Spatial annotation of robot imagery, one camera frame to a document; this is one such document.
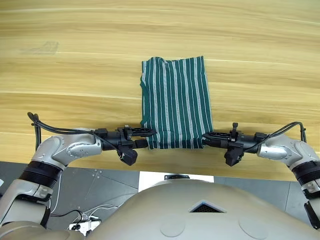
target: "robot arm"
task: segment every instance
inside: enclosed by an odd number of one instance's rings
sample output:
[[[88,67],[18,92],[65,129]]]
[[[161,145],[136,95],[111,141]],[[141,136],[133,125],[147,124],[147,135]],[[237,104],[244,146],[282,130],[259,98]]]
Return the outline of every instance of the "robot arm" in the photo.
[[[300,123],[296,122],[287,126],[290,129],[298,124]],[[286,164],[308,199],[304,208],[312,226],[320,230],[320,158],[305,142],[303,126],[300,129],[302,140],[291,139],[283,133],[279,134],[279,131],[272,134],[256,132],[254,136],[245,135],[237,131],[237,127],[238,124],[233,123],[230,133],[206,133],[203,135],[204,143],[211,147],[227,149],[224,157],[226,164],[231,167],[239,163],[246,152]]]
[[[46,226],[50,209],[38,202],[47,202],[61,172],[72,161],[101,154],[102,151],[116,150],[119,158],[127,165],[136,162],[134,149],[145,148],[145,139],[154,134],[151,129],[124,126],[116,131],[100,129],[66,129],[48,126],[38,116],[28,113],[36,129],[37,146],[31,162],[19,179],[9,186],[0,201],[0,227],[16,221],[30,221]],[[46,139],[39,144],[40,127],[54,133],[63,133]]]

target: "gray floor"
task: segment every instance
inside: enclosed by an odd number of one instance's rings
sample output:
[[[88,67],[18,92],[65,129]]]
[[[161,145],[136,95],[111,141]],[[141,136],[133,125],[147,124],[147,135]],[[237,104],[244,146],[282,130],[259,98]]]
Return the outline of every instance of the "gray floor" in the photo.
[[[0,162],[0,178],[4,180],[0,194],[19,177],[25,166]],[[297,182],[231,177],[215,177],[214,181],[248,191],[310,225],[304,210],[306,199]],[[86,211],[102,204],[119,206],[138,192],[138,183],[139,172],[136,171],[67,168],[62,175],[59,201],[54,213],[64,214],[73,209]],[[57,200],[57,193],[58,184],[54,187],[53,206]],[[105,220],[114,211],[115,209],[100,209],[94,215]],[[76,212],[64,217],[51,217],[48,228],[66,229],[76,217]]]

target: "wood grain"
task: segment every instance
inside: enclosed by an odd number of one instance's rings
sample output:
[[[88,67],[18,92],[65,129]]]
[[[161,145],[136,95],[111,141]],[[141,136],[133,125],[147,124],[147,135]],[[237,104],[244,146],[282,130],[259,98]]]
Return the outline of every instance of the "wood grain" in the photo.
[[[141,120],[141,61],[203,55],[214,128],[248,134],[302,121],[320,153],[320,2],[317,0],[0,1],[1,161],[28,163],[27,112],[57,127],[108,128]],[[298,138],[298,129],[288,133]],[[71,165],[293,180],[279,162],[223,149],[114,151]]]

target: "striped fabric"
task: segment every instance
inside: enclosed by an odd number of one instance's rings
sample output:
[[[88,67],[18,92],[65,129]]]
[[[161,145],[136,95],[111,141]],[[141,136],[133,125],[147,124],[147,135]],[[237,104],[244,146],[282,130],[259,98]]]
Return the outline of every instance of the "striped fabric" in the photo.
[[[213,131],[204,57],[142,62],[142,121],[157,133],[150,149],[203,148],[202,134]]]

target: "wire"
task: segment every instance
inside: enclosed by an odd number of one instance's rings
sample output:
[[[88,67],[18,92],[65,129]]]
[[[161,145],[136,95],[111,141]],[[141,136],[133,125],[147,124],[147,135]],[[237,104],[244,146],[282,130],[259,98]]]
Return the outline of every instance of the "wire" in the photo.
[[[101,140],[102,142],[110,145],[114,150],[117,150],[117,147],[114,146],[111,142],[108,140],[98,136],[95,134],[93,130],[87,131],[87,130],[80,130],[80,129],[70,129],[70,128],[59,128],[59,127],[53,127],[50,125],[47,125],[39,120],[39,116],[35,113],[28,112],[27,113],[28,117],[33,121],[33,126],[35,129],[35,149],[38,148],[39,144],[41,143],[41,128],[55,134],[60,134],[60,135],[76,135],[76,134],[90,134],[95,136],[97,139]]]
[[[297,126],[297,125],[300,125],[300,138],[301,138],[301,141],[303,142],[307,142],[307,136],[306,136],[306,129],[304,128],[304,125],[302,124],[302,122],[300,121],[294,121],[294,122],[291,122],[285,126],[283,126],[282,128],[278,129],[277,131],[271,133],[271,134],[268,134],[264,139],[262,139],[260,142],[254,144],[253,146],[251,147],[248,147],[246,149],[243,150],[243,152],[248,152],[249,150],[251,149],[254,149],[256,148],[257,146],[260,146],[262,145],[263,143],[265,143],[268,139],[270,138],[274,138],[274,137],[277,137],[277,136],[280,136],[281,134],[284,134],[285,132],[289,131],[290,129],[292,129],[293,127]]]
[[[121,205],[115,206],[115,205],[106,203],[106,204],[101,204],[101,205],[99,205],[99,206],[95,206],[95,207],[93,207],[93,208],[91,208],[91,209],[89,209],[89,210],[87,210],[87,211],[84,211],[83,213],[86,214],[86,213],[89,213],[90,211],[92,211],[92,210],[94,210],[94,209],[101,208],[101,207],[106,207],[107,205],[109,205],[109,206],[111,206],[111,207],[113,207],[113,208],[116,208],[116,209],[121,206]]]
[[[64,216],[66,216],[66,215],[68,215],[70,213],[73,213],[73,212],[77,212],[80,215],[80,220],[76,223],[76,225],[78,225],[81,222],[82,218],[83,218],[83,213],[78,209],[74,209],[74,210],[68,211],[67,213],[61,214],[61,215],[51,214],[50,216],[51,217],[64,217]]]
[[[117,209],[118,207],[98,207],[96,208],[90,215],[89,215],[89,219],[90,217],[99,209],[104,209],[104,210],[110,210],[110,209]]]
[[[58,195],[56,197],[56,203],[55,206],[53,208],[53,210],[51,211],[51,214],[56,210],[57,206],[58,206],[58,201],[59,201],[59,195],[60,195],[60,188],[61,188],[61,177],[62,177],[62,173],[60,173],[60,177],[59,177],[59,187],[58,187]]]

